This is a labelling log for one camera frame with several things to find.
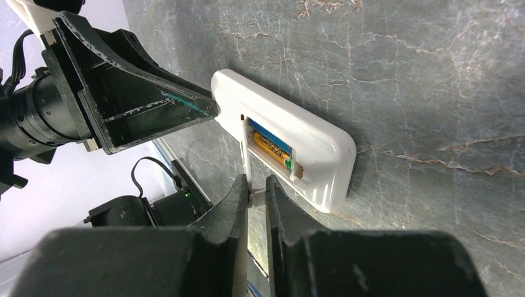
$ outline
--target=black cable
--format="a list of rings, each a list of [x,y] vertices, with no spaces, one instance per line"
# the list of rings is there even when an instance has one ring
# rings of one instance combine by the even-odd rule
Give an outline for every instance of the black cable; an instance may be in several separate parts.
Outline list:
[[[137,168],[137,165],[139,164],[140,161],[142,160],[150,160],[154,163],[156,163],[158,166],[160,166],[164,171],[166,171],[166,173],[169,175],[169,177],[171,177],[173,180],[176,179],[176,176],[168,169],[168,167],[166,167],[166,165],[164,165],[161,161],[153,158],[153,157],[144,157],[144,158],[140,158],[137,163],[135,163],[135,165],[133,166],[133,169],[131,169],[131,180],[133,181],[133,183],[135,184],[135,186],[137,187],[137,189],[139,190],[139,198],[142,198],[142,195],[144,195],[144,190],[142,188],[142,186],[139,184],[139,182],[137,181],[137,179],[135,178],[135,168]]]
[[[25,77],[25,56],[24,56],[24,38],[33,34],[33,31],[24,31],[13,47],[13,68],[11,76],[6,80],[4,86],[4,94],[10,97],[20,80]]]

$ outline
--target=white plastic casing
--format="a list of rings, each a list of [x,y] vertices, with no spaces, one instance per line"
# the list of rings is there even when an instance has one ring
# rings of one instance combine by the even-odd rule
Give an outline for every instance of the white plastic casing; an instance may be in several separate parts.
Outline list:
[[[7,4],[36,36],[54,29],[53,18],[58,12],[40,7],[33,0],[7,0]]]
[[[220,109],[215,120],[241,151],[255,155],[320,212],[343,204],[357,154],[348,133],[230,69],[214,74],[212,95]],[[253,142],[247,118],[292,148],[291,171]],[[251,171],[249,158],[243,161]]]

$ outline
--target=battery compartment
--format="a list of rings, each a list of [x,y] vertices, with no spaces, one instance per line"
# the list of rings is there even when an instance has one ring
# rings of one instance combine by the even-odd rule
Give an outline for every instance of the battery compartment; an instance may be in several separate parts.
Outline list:
[[[249,152],[260,159],[281,178],[287,178],[298,186],[309,184],[306,179],[307,174],[305,173],[304,167],[302,167],[297,160],[297,151],[295,148],[291,147],[292,169],[290,170],[255,143],[253,140],[253,134],[256,130],[248,124],[248,117],[241,115],[241,122],[243,126],[243,132],[246,134],[246,146]]]

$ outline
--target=white wall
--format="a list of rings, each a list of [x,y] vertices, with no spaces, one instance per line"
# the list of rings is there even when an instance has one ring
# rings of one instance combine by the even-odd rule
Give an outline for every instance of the white wall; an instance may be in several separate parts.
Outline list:
[[[80,13],[95,28],[114,31],[129,28],[121,0],[87,0]],[[4,80],[11,73],[12,47],[27,27],[7,4],[0,0],[0,67]],[[27,85],[38,66],[43,66],[42,47],[37,37],[24,41]],[[15,162],[15,173],[29,180],[24,189],[11,189],[0,201],[0,262],[28,251],[55,228],[75,225],[87,212],[118,196],[136,195],[130,171],[143,156],[160,158],[151,143],[125,150],[116,155],[103,151],[87,153],[83,145],[68,144],[57,149],[51,165],[30,160]],[[160,170],[152,162],[137,167],[137,179],[145,195],[165,195]]]

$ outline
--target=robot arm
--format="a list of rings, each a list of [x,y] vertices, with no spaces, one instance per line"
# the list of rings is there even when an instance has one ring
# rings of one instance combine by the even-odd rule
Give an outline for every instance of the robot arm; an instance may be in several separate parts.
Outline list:
[[[27,183],[14,174],[16,160],[49,164],[56,148],[70,142],[117,153],[217,116],[210,91],[160,68],[133,33],[92,28],[75,13],[82,1],[18,2],[40,9],[23,19],[33,20],[30,27],[41,33],[47,67],[13,92],[25,75],[28,30],[14,47],[13,74],[0,83],[0,195]],[[43,31],[50,22],[53,28]]]

